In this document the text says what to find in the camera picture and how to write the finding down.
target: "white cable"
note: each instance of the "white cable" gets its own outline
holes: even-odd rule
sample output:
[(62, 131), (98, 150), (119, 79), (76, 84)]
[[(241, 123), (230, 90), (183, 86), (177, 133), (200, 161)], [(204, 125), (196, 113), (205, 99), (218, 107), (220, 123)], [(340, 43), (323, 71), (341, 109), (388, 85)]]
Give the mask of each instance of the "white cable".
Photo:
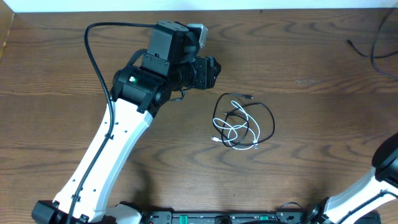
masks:
[[(232, 146), (231, 141), (234, 141), (235, 139), (238, 138), (238, 132), (237, 132), (236, 130), (241, 129), (241, 128), (247, 129), (248, 127), (247, 127), (246, 125), (247, 125), (248, 121), (250, 121), (250, 119), (252, 119), (252, 120), (254, 121), (254, 123), (256, 124), (257, 130), (258, 130), (258, 134), (257, 134), (257, 136), (256, 136), (255, 132), (254, 132), (251, 128), (249, 128), (249, 131), (253, 134), (253, 139), (254, 139), (254, 140), (253, 140), (253, 143), (254, 143), (254, 145), (248, 146), (248, 147), (236, 147), (236, 146), (234, 146), (233, 148), (234, 148), (234, 149), (237, 149), (237, 150), (247, 150), (247, 149), (251, 149), (251, 148), (254, 146), (254, 148), (257, 149), (257, 148), (258, 148), (258, 144), (256, 144), (256, 143), (258, 142), (259, 137), (260, 137), (260, 127), (259, 127), (259, 125), (257, 124), (257, 121), (256, 121), (250, 114), (246, 113), (246, 111), (243, 109), (243, 107), (242, 107), (238, 102), (236, 102), (236, 101), (234, 101), (234, 100), (231, 100), (231, 104), (246, 116), (246, 120), (247, 120), (247, 121), (245, 121), (243, 124), (237, 124), (237, 125), (232, 126), (232, 125), (230, 125), (228, 122), (223, 121), (222, 119), (214, 118), (214, 119), (213, 119), (214, 125), (215, 125), (217, 128), (224, 129), (224, 130), (229, 130), (229, 131), (228, 131), (228, 135), (227, 135), (228, 140), (224, 140), (224, 142), (228, 142), (228, 144), (229, 144), (230, 146)], [(225, 126), (224, 126), (224, 127), (220, 126), (220, 125), (217, 123), (217, 121), (222, 122), (222, 123), (225, 124), (227, 127), (225, 127)], [(232, 131), (234, 132), (235, 136), (234, 136), (233, 138), (229, 138), (229, 135), (231, 134)], [(212, 137), (211, 140), (216, 141), (216, 142), (221, 142), (221, 141), (222, 141), (222, 140), (219, 139), (218, 137)]]

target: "power cord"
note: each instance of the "power cord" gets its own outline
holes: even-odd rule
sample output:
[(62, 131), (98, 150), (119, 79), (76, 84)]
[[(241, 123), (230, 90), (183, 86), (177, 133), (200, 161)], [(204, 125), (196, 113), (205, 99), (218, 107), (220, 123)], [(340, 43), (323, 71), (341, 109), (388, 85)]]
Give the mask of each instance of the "power cord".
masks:
[(74, 195), (72, 195), (72, 203), (70, 205), (70, 209), (69, 209), (69, 213), (68, 213), (68, 218), (67, 218), (67, 224), (70, 223), (72, 216), (73, 216), (73, 211), (75, 209), (76, 203), (77, 201), (80, 200), (80, 192), (81, 190), (83, 190), (83, 184), (85, 183), (88, 174), (90, 173), (90, 171), (92, 170), (95, 162), (97, 161), (97, 159), (99, 158), (102, 150), (104, 149), (106, 143), (108, 142), (109, 139), (112, 139), (112, 131), (113, 131), (113, 126), (114, 126), (114, 110), (113, 110), (113, 105), (111, 102), (111, 96), (109, 94), (108, 88), (106, 87), (104, 78), (102, 77), (102, 74), (100, 72), (100, 69), (97, 66), (97, 63), (95, 62), (93, 53), (91, 53), (90, 50), (90, 45), (88, 44), (88, 33), (91, 30), (91, 28), (93, 27), (98, 27), (98, 26), (129, 26), (129, 27), (154, 27), (155, 25), (152, 24), (133, 24), (133, 23), (128, 23), (128, 22), (98, 22), (98, 23), (94, 23), (89, 25), (86, 28), (86, 32), (85, 32), (85, 46), (86, 46), (86, 50), (87, 50), (87, 54), (88, 57), (91, 60), (91, 63), (93, 64), (94, 70), (98, 76), (99, 82), (101, 83), (101, 86), (104, 90), (105, 93), (105, 98), (106, 101), (108, 103), (108, 108), (109, 108), (109, 116), (110, 116), (110, 123), (109, 123), (109, 129), (108, 132), (105, 134), (105, 138), (104, 141), (102, 142), (101, 146), (99, 147), (97, 153), (95, 154), (93, 160), (90, 162), (85, 174), (83, 175), (83, 177), (81, 178), (81, 181), (76, 189), (76, 192)]
[[(230, 112), (227, 112), (226, 113), (226, 117), (225, 117), (224, 120), (216, 118), (215, 115), (216, 115), (216, 110), (217, 110), (218, 103), (220, 102), (220, 99), (222, 99), (222, 97), (225, 96), (225, 95), (239, 96), (239, 97), (245, 97), (247, 99), (253, 99), (253, 96), (251, 96), (251, 95), (242, 95), (242, 94), (237, 94), (237, 93), (224, 93), (224, 94), (222, 94), (218, 98), (218, 100), (216, 102), (216, 106), (214, 108), (214, 112), (213, 112), (213, 126), (221, 134), (221, 138), (213, 136), (211, 138), (211, 140), (216, 141), (216, 142), (222, 142), (224, 144), (224, 146), (232, 147), (233, 149), (247, 150), (247, 149), (252, 148), (253, 146), (254, 146), (255, 149), (257, 149), (259, 143), (262, 143), (262, 142), (270, 139), (274, 135), (274, 133), (275, 133), (274, 115), (272, 114), (271, 110), (263, 103), (249, 103), (249, 104), (241, 106), (239, 103), (237, 103), (236, 101), (232, 100), (231, 104), (235, 107), (235, 109), (231, 110)], [(266, 137), (264, 139), (261, 139), (261, 140), (259, 140), (261, 130), (260, 130), (260, 127), (259, 127), (257, 121), (250, 114), (248, 114), (244, 110), (245, 107), (252, 106), (252, 105), (260, 105), (260, 106), (264, 107), (269, 112), (269, 114), (270, 114), (270, 116), (272, 118), (272, 132), (271, 132), (271, 134), (268, 137)], [(243, 114), (243, 116), (241, 116), (239, 114), (236, 114), (235, 111), (240, 111)], [(230, 125), (227, 122), (227, 119), (230, 116), (239, 117), (239, 118), (241, 118), (244, 121), (244, 123), (243, 124), (237, 124), (237, 125), (234, 125), (234, 126)], [(257, 126), (257, 130), (258, 130), (258, 134), (257, 135), (249, 127), (250, 119), (253, 120), (254, 124), (256, 124), (256, 126)], [(235, 140), (237, 140), (237, 138), (239, 137), (237, 130), (239, 130), (241, 128), (246, 129), (246, 132), (244, 133), (243, 137), (238, 142), (236, 142)], [(228, 130), (228, 135), (224, 134), (224, 130)], [(245, 139), (245, 137), (247, 136), (249, 131), (253, 134), (253, 139), (254, 139), (253, 142), (249, 143), (249, 144), (242, 143), (243, 140)], [(233, 138), (230, 138), (231, 132), (234, 133), (234, 137)]]
[(378, 71), (380, 74), (385, 75), (385, 76), (390, 77), (390, 78), (393, 78), (393, 79), (395, 79), (395, 80), (398, 80), (398, 77), (396, 77), (396, 76), (394, 76), (394, 75), (387, 74), (387, 73), (383, 72), (382, 70), (380, 70), (380, 69), (377, 67), (376, 63), (374, 62), (374, 59), (375, 59), (375, 58), (386, 58), (386, 57), (390, 57), (391, 55), (398, 54), (398, 51), (395, 51), (395, 52), (392, 52), (392, 53), (389, 53), (389, 54), (383, 55), (383, 56), (374, 56), (374, 49), (376, 48), (376, 42), (377, 42), (377, 40), (378, 40), (378, 38), (379, 38), (380, 30), (381, 30), (381, 28), (383, 27), (383, 25), (384, 25), (384, 23), (386, 22), (386, 20), (388, 19), (388, 17), (392, 14), (392, 12), (394, 12), (394, 9), (391, 9), (391, 10), (382, 18), (382, 20), (381, 20), (381, 22), (380, 22), (380, 24), (379, 24), (379, 27), (377, 28), (377, 33), (376, 33), (376, 36), (375, 36), (375, 38), (374, 38), (374, 40), (373, 40), (372, 51), (371, 51), (371, 56), (370, 56), (370, 57), (367, 56), (367, 55), (365, 55), (365, 54), (363, 54), (362, 52), (360, 52), (360, 51), (354, 46), (354, 44), (353, 44), (352, 41), (347, 40), (347, 43), (348, 43), (350, 46), (352, 46), (352, 48), (353, 48), (360, 56), (370, 58), (370, 59), (371, 59), (372, 66), (373, 66), (374, 69), (376, 69), (376, 71)]
[(370, 203), (374, 202), (375, 200), (385, 196), (385, 195), (391, 195), (395, 198), (398, 199), (398, 195), (388, 191), (388, 190), (382, 190), (380, 191), (380, 193), (378, 193), (376, 196), (374, 196), (373, 198), (370, 198), (369, 200), (367, 200), (366, 202), (362, 203), (360, 206), (356, 207), (354, 210), (349, 211), (347, 213), (347, 215), (345, 215), (339, 222), (337, 222), (336, 224), (342, 224), (345, 220), (347, 220), (347, 218), (349, 218), (350, 216), (352, 216), (353, 214), (355, 214), (357, 211), (361, 210), (362, 208), (364, 208), (365, 206), (369, 205)]

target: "wooden table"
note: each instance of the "wooden table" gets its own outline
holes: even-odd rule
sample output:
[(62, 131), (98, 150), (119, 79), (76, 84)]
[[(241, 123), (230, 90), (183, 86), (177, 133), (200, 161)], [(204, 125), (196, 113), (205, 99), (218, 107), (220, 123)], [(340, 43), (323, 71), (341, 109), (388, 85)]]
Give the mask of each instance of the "wooden table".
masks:
[[(378, 74), (346, 43), (351, 39), (368, 53), (385, 13), (17, 14), (0, 61), (0, 222), (32, 222), (36, 201), (54, 198), (95, 135), (106, 101), (83, 33), (102, 21), (204, 23), (209, 37), (200, 55), (222, 64), (214, 88), (190, 90), (182, 102), (161, 107), (123, 167), (110, 205), (127, 200), (144, 208), (273, 210), (288, 201), (307, 207), (342, 192), (398, 131), (397, 82)], [(386, 24), (378, 54), (398, 47), (397, 14)], [(108, 86), (132, 53), (147, 47), (150, 34), (140, 28), (93, 30), (91, 46)], [(377, 64), (393, 73), (396, 60)], [(252, 94), (272, 110), (275, 135), (258, 150), (210, 141), (216, 99), (227, 91)], [(269, 134), (269, 115), (254, 108), (251, 113)], [(398, 222), (397, 205), (380, 208), (384, 223)]]

